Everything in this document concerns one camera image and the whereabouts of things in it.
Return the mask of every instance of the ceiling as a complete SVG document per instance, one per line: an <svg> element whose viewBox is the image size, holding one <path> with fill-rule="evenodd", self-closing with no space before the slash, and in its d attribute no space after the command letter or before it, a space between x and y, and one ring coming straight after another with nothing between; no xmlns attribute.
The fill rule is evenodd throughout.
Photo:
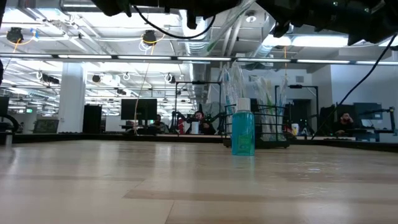
<svg viewBox="0 0 398 224"><path fill-rule="evenodd" d="M65 1L65 4L73 4L75 1ZM237 41L232 46L232 55L244 53L248 54L255 51L267 37L264 34L264 27L267 25L266 11L253 4L249 9L255 12L254 22L246 21L247 16L243 15L241 26L236 33ZM157 26L176 35L186 35L185 24L182 24L182 16L179 14L146 14L148 20ZM207 46L209 40L213 40L223 30L225 22L229 21L229 11L222 12L216 17L213 27L208 35L200 40L177 40L168 36L163 36L160 32L155 32L157 39L161 39L151 48L142 44L141 35L145 30L153 30L146 24L138 14L133 14L128 18L125 14L107 17L100 12L92 11L62 11L57 8L40 9L21 9L8 7L4 14L3 24L0 29L0 52L15 52L29 54L112 54L112 55L187 55L189 46ZM7 31L11 27L21 27L24 35L22 44L16 46L6 39ZM194 35L201 30L193 30L189 35ZM313 35L313 28L303 26L295 28L288 35ZM321 31L320 34L337 33L328 30ZM221 39L217 41L215 48L210 55L220 56L225 43L225 34L221 34ZM377 45L364 44L363 46L347 48L327 48L327 47L295 47L287 46L274 47L271 55L274 58L328 58L339 59L361 57L361 59L373 60L377 57L375 52L382 48ZM5 85L31 86L32 88L3 88L2 95L9 95L12 98L11 106L32 106L38 105L40 113L51 115L57 113L59 104L59 86L50 85L53 88L41 88L48 86L48 83L40 81L42 74L58 78L62 82L62 63L53 61L35 60L10 60L1 59L7 70L4 74ZM218 67L218 63L204 64L207 69L203 72L205 80L212 80L210 77L210 67ZM177 81L190 82L198 79L197 65L190 63L115 63L115 62L85 62L83 64L88 74L86 102L91 104L102 104L104 114L117 115L119 113L120 97L136 97L140 94L143 98L158 98L159 113L169 116L174 107L170 101L175 97L175 85L165 81L165 77L171 74ZM284 64L274 64L268 69L280 69ZM311 70L311 65L297 64L289 66L296 69ZM92 81L93 75L108 76L113 80L120 80L117 86L120 88L132 88L126 90L126 95L119 95L109 83L95 83ZM208 86L184 86L181 90L177 107L184 108L184 113L197 110L198 103L205 102L208 93Z"/></svg>

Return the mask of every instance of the workstation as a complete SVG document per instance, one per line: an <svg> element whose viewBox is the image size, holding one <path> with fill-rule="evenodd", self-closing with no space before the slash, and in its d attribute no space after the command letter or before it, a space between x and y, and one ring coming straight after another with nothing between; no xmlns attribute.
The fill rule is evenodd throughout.
<svg viewBox="0 0 398 224"><path fill-rule="evenodd" d="M389 1L49 2L1 24L2 222L397 222Z"/></svg>

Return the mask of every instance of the computer monitor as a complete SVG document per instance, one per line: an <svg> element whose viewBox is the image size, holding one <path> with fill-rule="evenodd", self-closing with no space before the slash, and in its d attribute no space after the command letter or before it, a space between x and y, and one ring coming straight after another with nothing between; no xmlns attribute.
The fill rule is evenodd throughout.
<svg viewBox="0 0 398 224"><path fill-rule="evenodd" d="M359 119L383 120L380 103L354 103L354 106Z"/></svg>
<svg viewBox="0 0 398 224"><path fill-rule="evenodd" d="M134 119L137 100L122 99L121 119ZM155 120L157 116L157 99L139 99L137 120Z"/></svg>
<svg viewBox="0 0 398 224"><path fill-rule="evenodd" d="M7 114L9 98L0 96L0 115Z"/></svg>

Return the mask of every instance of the pillar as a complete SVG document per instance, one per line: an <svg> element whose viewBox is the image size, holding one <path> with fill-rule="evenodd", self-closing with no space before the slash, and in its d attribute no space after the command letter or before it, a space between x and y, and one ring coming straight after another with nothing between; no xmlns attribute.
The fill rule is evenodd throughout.
<svg viewBox="0 0 398 224"><path fill-rule="evenodd" d="M86 72L81 63L63 63L58 132L83 131Z"/></svg>
<svg viewBox="0 0 398 224"><path fill-rule="evenodd" d="M32 134L37 120L37 107L27 107L24 116L23 134Z"/></svg>

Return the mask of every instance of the ceiling light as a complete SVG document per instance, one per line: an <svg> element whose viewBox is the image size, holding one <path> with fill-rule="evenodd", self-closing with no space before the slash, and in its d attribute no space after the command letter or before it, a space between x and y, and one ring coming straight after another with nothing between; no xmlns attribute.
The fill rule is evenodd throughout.
<svg viewBox="0 0 398 224"><path fill-rule="evenodd" d="M230 57L177 57L177 60L230 62L231 58Z"/></svg>
<svg viewBox="0 0 398 224"><path fill-rule="evenodd" d="M25 109L25 106L9 106L8 109Z"/></svg>
<svg viewBox="0 0 398 224"><path fill-rule="evenodd" d="M46 54L0 54L0 57L11 57L11 58L52 58L52 55L46 55Z"/></svg>
<svg viewBox="0 0 398 224"><path fill-rule="evenodd" d="M11 85L16 85L16 83L14 83L13 81L10 81L10 80L2 80L2 82L3 83L8 83L8 84L11 84Z"/></svg>
<svg viewBox="0 0 398 224"><path fill-rule="evenodd" d="M131 60L171 60L171 57L163 56L118 56L119 59L131 59Z"/></svg>
<svg viewBox="0 0 398 224"><path fill-rule="evenodd" d="M25 90L21 90L19 88L9 88L12 92L17 93L17 94L23 94L23 95L28 95L29 93Z"/></svg>
<svg viewBox="0 0 398 224"><path fill-rule="evenodd" d="M374 65L375 62L372 61L357 61L356 65ZM379 65L398 65L398 62L379 62Z"/></svg>
<svg viewBox="0 0 398 224"><path fill-rule="evenodd" d="M254 22L256 20L257 20L257 18L255 16L248 16L246 18L246 22L248 22L248 23L252 23L252 22Z"/></svg>
<svg viewBox="0 0 398 224"><path fill-rule="evenodd" d="M297 60L297 63L332 63L336 64L348 64L348 60Z"/></svg>
<svg viewBox="0 0 398 224"><path fill-rule="evenodd" d="M333 35L302 35L293 39L296 47L345 47L348 38Z"/></svg>
<svg viewBox="0 0 398 224"><path fill-rule="evenodd" d="M58 55L60 58L112 59L110 55Z"/></svg>
<svg viewBox="0 0 398 224"><path fill-rule="evenodd" d="M382 42L379 44L380 47L387 47L388 43L391 41L391 38L388 38L386 41ZM395 38L394 41L392 42L391 46L396 46L398 45L398 38Z"/></svg>
<svg viewBox="0 0 398 224"><path fill-rule="evenodd" d="M289 37L274 37L273 35L268 35L267 38L262 42L264 46L290 46L292 45L292 40Z"/></svg>
<svg viewBox="0 0 398 224"><path fill-rule="evenodd" d="M63 7L96 7L94 4L64 4Z"/></svg>
<svg viewBox="0 0 398 224"><path fill-rule="evenodd" d="M239 62L274 62L274 63L289 63L290 59L274 59L274 58L238 58Z"/></svg>

